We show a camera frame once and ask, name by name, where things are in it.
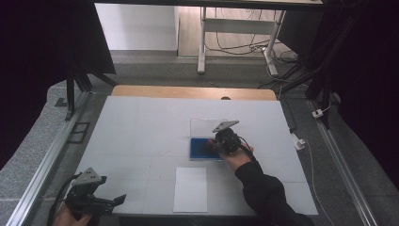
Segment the cable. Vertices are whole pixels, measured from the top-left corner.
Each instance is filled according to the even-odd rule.
[[[322,110],[322,112],[329,110],[330,107],[331,107],[331,101],[329,101],[328,107],[326,109]]]
[[[295,66],[296,65],[294,65],[287,73],[285,73],[281,78],[284,78],[284,77],[286,77],[287,75],[288,76],[291,76],[289,73],[294,73],[294,72],[296,72],[297,71],[297,69],[294,69],[295,68]],[[272,84],[272,83],[274,83],[274,82],[276,82],[277,80],[273,80],[273,81],[270,81],[270,82],[268,82],[268,83],[263,83],[263,84],[261,84],[261,85],[259,85],[258,87],[257,87],[257,89],[260,89],[260,88],[262,88],[262,87],[265,87],[265,86],[267,86],[267,85],[269,85],[269,84]]]
[[[58,194],[56,195],[56,199],[53,203],[53,205],[50,207],[49,210],[49,217],[47,218],[47,226],[51,226],[53,225],[53,221],[54,221],[54,216],[56,214],[56,206],[58,205],[60,201],[59,199],[61,199],[61,195],[63,193],[63,191],[65,190],[65,187],[67,187],[67,185],[74,179],[78,178],[82,173],[73,175],[72,177],[68,178],[67,181],[64,182],[64,184],[62,185],[61,189],[59,189]]]
[[[287,50],[287,51],[281,52],[279,54],[279,56],[281,57],[283,54],[290,53],[290,52],[293,52],[293,50]]]
[[[282,78],[282,79],[285,79],[285,78],[291,77],[296,71],[298,71],[298,70],[301,69],[302,67],[303,67],[302,64],[296,63],[296,64],[295,64],[287,73],[285,73],[281,78]],[[270,89],[273,89],[273,88],[276,87],[278,84],[279,84],[279,82],[276,83],[275,85],[273,85]]]
[[[272,57],[272,58],[274,58],[276,60],[276,62],[278,62],[279,64],[297,63],[298,62],[297,58],[290,58],[291,60],[286,60],[285,58],[281,57],[282,54],[288,53],[288,52],[293,52],[293,51],[292,50],[284,51],[281,54],[279,54],[279,57],[277,57],[276,52],[274,50],[272,50],[272,53],[274,55],[274,57]]]
[[[309,153],[311,154],[311,144],[306,140],[306,143],[308,144],[309,147]],[[329,217],[329,215],[327,214],[323,204],[320,202],[319,197],[317,196],[317,192],[316,192],[316,188],[314,186],[314,167],[313,167],[313,155],[311,154],[311,185],[313,187],[313,191],[314,191],[314,196],[316,197],[317,201],[320,204],[320,207],[322,207],[323,212],[325,213],[326,217],[328,218],[329,222],[331,223],[332,226],[334,226],[334,223],[332,222],[331,218]]]
[[[248,9],[247,11],[251,11],[251,16],[253,16],[253,13],[254,13],[255,9]],[[221,9],[221,14],[222,14],[222,17],[224,18],[223,8]],[[217,18],[217,8],[215,8],[215,18]],[[255,38],[255,35],[252,37],[252,40],[251,40],[250,44],[240,45],[240,46],[233,46],[233,47],[222,47],[220,45],[220,42],[219,42],[218,32],[216,32],[216,42],[217,42],[217,46],[219,47],[219,49],[218,50],[217,49],[211,49],[208,46],[206,46],[206,43],[205,43],[205,47],[208,50],[210,50],[210,51],[218,51],[218,52],[222,52],[222,53],[226,53],[226,54],[230,54],[230,55],[248,55],[248,54],[254,53],[257,49],[260,49],[262,47],[267,46],[267,45],[262,45],[262,46],[252,46],[252,45],[255,45],[255,44],[257,45],[257,44],[261,44],[261,43],[269,41],[269,40],[263,40],[263,41],[260,41],[260,42],[257,42],[255,44],[253,44],[254,38]],[[247,46],[249,46],[250,51],[249,52],[245,52],[245,53],[241,53],[241,54],[236,54],[236,53],[232,53],[232,52],[226,51],[226,50],[231,50],[231,49],[239,49],[239,48],[243,48],[243,47],[247,47]]]
[[[343,30],[343,22],[335,26],[333,33],[328,37],[328,39],[322,45],[318,47],[317,50],[315,50],[313,53],[311,53],[308,56],[302,57],[301,59],[299,59],[299,61],[300,62],[311,61],[314,57],[322,55],[325,48],[328,47],[328,45],[338,37],[338,35],[342,30]]]
[[[269,64],[270,64],[271,62],[273,62],[274,60],[275,60],[275,59],[272,59],[270,62],[267,63],[267,65],[266,65],[266,72],[267,72],[267,74],[268,74],[271,78],[273,78],[274,80],[276,80],[276,81],[280,81],[280,82],[293,82],[292,80],[286,80],[286,79],[281,79],[281,78],[274,77],[274,76],[270,73],[270,71],[269,71]]]
[[[279,87],[279,96],[281,95],[281,90],[282,90],[282,87]]]
[[[242,137],[239,137],[240,139],[242,139],[242,140],[244,140],[244,142],[247,144],[247,147],[244,147],[243,145],[240,145],[240,148],[242,148],[243,150],[244,150],[244,152],[246,152],[247,153],[247,155],[248,155],[248,157],[251,159],[251,160],[256,160],[255,159],[255,157],[253,156],[253,152],[250,150],[250,146],[249,146],[249,144],[247,143],[247,141],[244,139],[244,138],[242,138]]]

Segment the black curtain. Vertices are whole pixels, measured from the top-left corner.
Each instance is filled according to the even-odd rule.
[[[0,169],[18,149],[74,60],[83,72],[115,73],[94,4],[85,0],[0,3]]]
[[[371,0],[338,54],[339,112],[399,187],[399,20],[395,0]]]

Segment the metal frame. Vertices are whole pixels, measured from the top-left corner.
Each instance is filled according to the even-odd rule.
[[[355,5],[353,7],[356,8],[364,7],[362,1],[358,1],[357,4],[358,5]],[[329,95],[331,93],[331,81],[333,77],[333,70],[332,70],[333,60],[337,58],[336,55],[338,51],[340,50],[341,46],[343,45],[343,42],[345,41],[349,32],[352,30],[352,27],[354,26],[358,18],[359,18],[359,12],[355,13],[352,11],[350,14],[348,14],[347,18],[343,22],[342,30],[338,33],[338,37],[333,42],[331,48],[328,50],[328,53],[325,59],[320,64],[320,66],[315,70],[313,70],[312,72],[310,72],[309,74],[301,78],[298,78],[294,82],[282,88],[281,93],[284,93],[290,89],[299,86],[300,84],[306,81],[309,81],[310,79],[313,79],[308,89],[305,92],[306,98],[314,100],[316,99],[317,95],[320,92],[322,92],[323,94],[322,107],[323,109],[326,109],[330,103]],[[321,117],[321,120],[323,124],[326,126],[326,128],[329,129],[328,111]]]
[[[303,10],[327,11],[352,8],[354,4],[329,3],[316,1],[297,3],[295,1],[256,1],[256,0],[94,0],[95,3],[132,4],[148,6],[182,6],[182,7],[211,7],[211,8],[256,8],[275,10]]]
[[[41,187],[45,183],[47,176],[49,175],[54,163],[56,162],[61,150],[68,139],[68,136],[77,121],[78,117],[82,113],[82,108],[86,103],[86,99],[88,97],[87,92],[82,92],[79,97],[78,102],[76,103],[76,110],[72,115],[69,121],[66,121],[65,124],[60,128],[56,138],[53,143],[50,145],[46,155],[41,161],[38,170],[33,176],[32,180],[29,183],[26,191],[18,202],[17,207],[14,209],[11,217],[8,220],[7,226],[17,226],[23,225],[26,217],[28,216],[33,203],[38,197]]]
[[[308,106],[311,110],[314,110],[311,101],[308,101]],[[353,203],[355,204],[355,207],[359,212],[359,216],[363,221],[363,224],[367,226],[377,226],[378,223],[370,208],[370,205],[366,201],[363,192],[359,188],[358,183],[352,175],[350,168],[346,164],[346,161],[341,153],[340,148],[337,145],[337,142],[334,139],[334,136],[325,127],[322,121],[316,120],[316,123],[320,133],[322,134],[323,140],[328,147],[331,157],[335,162],[338,172],[343,178],[346,189],[348,190],[349,195],[352,197]]]
[[[275,22],[272,21],[244,21],[244,20],[229,20],[229,19],[214,19],[206,18],[206,7],[201,8],[201,36],[199,43],[199,65],[198,74],[205,73],[205,33],[219,32],[219,33],[233,33],[233,34],[257,34],[270,35],[270,42],[267,48],[263,49],[263,55],[267,62],[270,74],[272,76],[278,75],[275,63],[271,56],[273,46],[279,33],[282,18],[285,10],[283,10]]]

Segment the floor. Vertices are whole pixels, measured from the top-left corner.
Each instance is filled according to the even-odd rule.
[[[239,45],[240,43],[223,42],[223,44],[227,46],[230,44]],[[273,79],[267,75],[265,62],[262,58],[254,58],[253,56],[247,59],[241,57],[226,59],[226,56],[212,57],[206,61],[206,74],[197,75],[197,61],[189,57],[194,55],[195,52],[189,53],[187,51],[185,56],[180,57],[135,56],[113,51],[112,57],[117,75],[109,76],[121,84],[153,86],[256,89],[261,84],[270,83],[263,87],[263,89],[269,89],[275,84]],[[292,65],[281,64],[277,67],[280,73],[284,73]],[[67,142],[64,145],[61,156],[49,177],[50,180],[45,184],[32,212],[28,215],[26,225],[45,224],[48,209],[54,201],[60,185],[66,178],[74,174],[101,113],[105,98],[112,90],[107,84],[95,77],[90,77],[90,80],[94,89],[82,106],[84,112],[78,119],[78,122],[89,123],[87,135],[80,143]],[[319,216],[313,216],[311,219],[315,225],[320,226],[332,225],[331,221],[334,225],[366,225],[360,219],[357,206],[347,192],[346,185],[317,128],[316,120],[311,116],[309,102],[304,96],[306,86],[305,84],[281,95],[277,92],[277,95],[289,127],[295,131],[298,137],[307,141],[306,148],[299,151],[298,156],[319,211]],[[78,98],[80,91],[77,89],[75,92],[76,98]],[[66,107],[56,103],[60,98],[65,99],[65,94],[65,82],[56,84],[49,89],[48,102],[46,107],[43,108],[42,114],[16,154],[0,171],[0,190],[2,190],[0,193],[0,225],[6,225],[8,222],[41,159],[64,123]],[[341,119],[337,108],[337,105],[333,105],[329,110],[330,131],[341,148],[343,156],[367,202],[370,204],[378,225],[397,225],[397,222],[399,222],[399,215],[397,214],[399,213],[398,190],[380,168],[367,147]],[[79,140],[82,138],[80,136],[79,134],[72,134],[69,141]],[[119,225],[119,219],[117,217],[104,217],[101,218],[100,225]]]

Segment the black jacket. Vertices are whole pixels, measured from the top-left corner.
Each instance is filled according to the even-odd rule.
[[[257,161],[244,164],[235,171],[235,175],[243,183],[247,204],[264,221],[279,226],[314,226],[309,218],[291,208],[281,181],[263,174]]]

